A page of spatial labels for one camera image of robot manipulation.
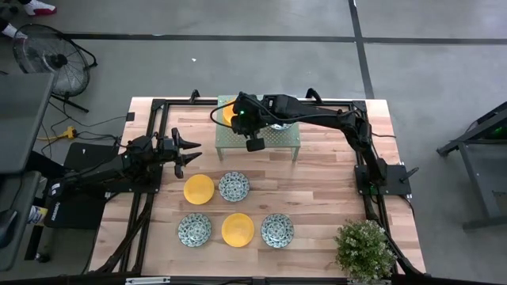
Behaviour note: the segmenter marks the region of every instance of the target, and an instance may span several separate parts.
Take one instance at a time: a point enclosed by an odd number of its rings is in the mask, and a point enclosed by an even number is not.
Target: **wooden tabletop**
[[[153,97],[134,97],[129,112],[135,120],[125,124],[122,144],[145,135]],[[393,135],[385,100],[367,100],[368,118],[373,131]],[[226,150],[220,162],[215,150],[215,125],[209,119],[211,106],[173,106],[167,133],[177,127],[181,137],[202,147],[184,151],[203,154],[177,179],[170,163],[164,168],[162,187],[155,196],[151,215],[143,275],[152,276],[270,276],[343,277],[334,264],[337,253],[333,236],[346,219],[364,219],[364,205],[356,193],[354,151],[339,130],[306,123],[299,125],[301,149],[298,161],[291,162],[290,149],[266,149],[254,153]],[[155,130],[158,130],[160,116]],[[380,157],[389,164],[399,162],[394,138],[374,137]],[[251,183],[248,196],[230,203],[218,193],[218,180],[228,171],[244,173]],[[215,182],[215,195],[205,205],[192,205],[183,196],[185,181],[194,174],[205,174]],[[406,201],[386,196],[391,234],[412,264],[425,271],[412,212]],[[124,238],[132,194],[124,193],[106,205],[93,251],[90,270],[100,267]],[[212,237],[199,248],[188,248],[177,237],[181,219],[192,212],[212,221]],[[243,248],[233,248],[221,237],[223,220],[242,212],[253,219],[255,236]],[[284,249],[272,249],[260,235],[262,220],[269,214],[288,215],[295,237]],[[132,262],[135,258],[132,250]]]

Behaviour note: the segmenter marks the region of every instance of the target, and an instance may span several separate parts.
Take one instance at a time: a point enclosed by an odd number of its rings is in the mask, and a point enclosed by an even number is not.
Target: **electric fan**
[[[52,96],[84,112],[87,109],[68,101],[85,91],[90,82],[90,68],[97,65],[94,55],[67,38],[62,32],[45,26],[29,24],[14,35],[13,53],[25,73],[53,73]],[[82,51],[93,58],[91,65]]]

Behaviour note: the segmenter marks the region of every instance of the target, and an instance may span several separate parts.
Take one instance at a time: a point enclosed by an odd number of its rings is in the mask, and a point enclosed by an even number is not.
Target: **gray floor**
[[[53,17],[33,19],[68,32],[149,34],[351,36],[346,0],[107,0],[49,1]],[[507,2],[496,0],[356,0],[365,36],[507,37]],[[18,17],[18,25],[28,21]],[[131,97],[289,93],[309,87],[323,97],[364,98],[355,44],[80,40],[98,59],[88,90],[75,99],[92,112],[70,111],[95,123],[128,110]],[[421,170],[411,178],[417,231],[429,273],[505,283],[507,228],[464,233],[482,216],[459,154],[435,149],[507,96],[506,46],[367,44],[375,98],[387,99],[402,160]],[[20,73],[0,40],[0,70]],[[63,117],[49,108],[44,124]],[[123,122],[90,130],[120,135]],[[58,130],[67,126],[62,124]],[[39,150],[44,144],[37,143]],[[53,158],[62,162],[69,143]],[[56,231],[54,260],[19,262],[0,279],[79,273],[93,233]]]

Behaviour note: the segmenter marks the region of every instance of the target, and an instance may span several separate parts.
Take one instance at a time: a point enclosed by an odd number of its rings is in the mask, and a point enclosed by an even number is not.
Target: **potted plant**
[[[371,283],[391,276],[396,257],[389,250],[384,229],[373,221],[347,221],[338,229],[335,263],[355,281]]]

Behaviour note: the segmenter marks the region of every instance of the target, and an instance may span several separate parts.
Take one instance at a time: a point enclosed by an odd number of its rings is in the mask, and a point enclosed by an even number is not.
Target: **yellow plate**
[[[232,119],[233,116],[236,115],[232,111],[233,107],[234,107],[234,104],[232,104],[230,106],[227,106],[226,108],[223,109],[223,123],[226,124],[227,126],[231,126],[232,125],[231,119]]]
[[[215,192],[213,180],[203,174],[190,177],[183,187],[185,199],[194,205],[208,202],[213,197],[213,192]]]
[[[228,216],[222,224],[222,238],[230,246],[242,247],[254,237],[254,222],[242,213]]]

